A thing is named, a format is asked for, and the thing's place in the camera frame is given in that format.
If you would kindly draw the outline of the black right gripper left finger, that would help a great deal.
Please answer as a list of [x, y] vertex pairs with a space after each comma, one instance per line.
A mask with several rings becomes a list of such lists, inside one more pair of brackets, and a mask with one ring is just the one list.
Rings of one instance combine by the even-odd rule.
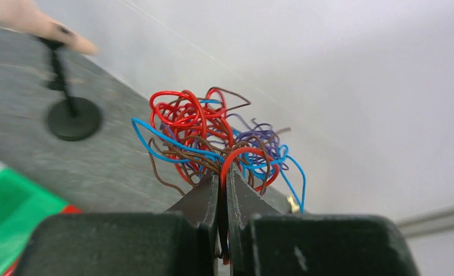
[[200, 275], [218, 274], [218, 178], [208, 171], [183, 198], [167, 210], [181, 212], [197, 233]]

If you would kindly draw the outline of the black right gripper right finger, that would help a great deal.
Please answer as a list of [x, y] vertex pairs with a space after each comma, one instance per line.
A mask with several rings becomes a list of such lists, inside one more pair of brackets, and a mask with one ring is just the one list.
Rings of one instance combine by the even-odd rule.
[[265, 201], [243, 178], [237, 165], [226, 175], [226, 202], [229, 227], [231, 275], [253, 275], [252, 238], [249, 222], [256, 214], [281, 214]]

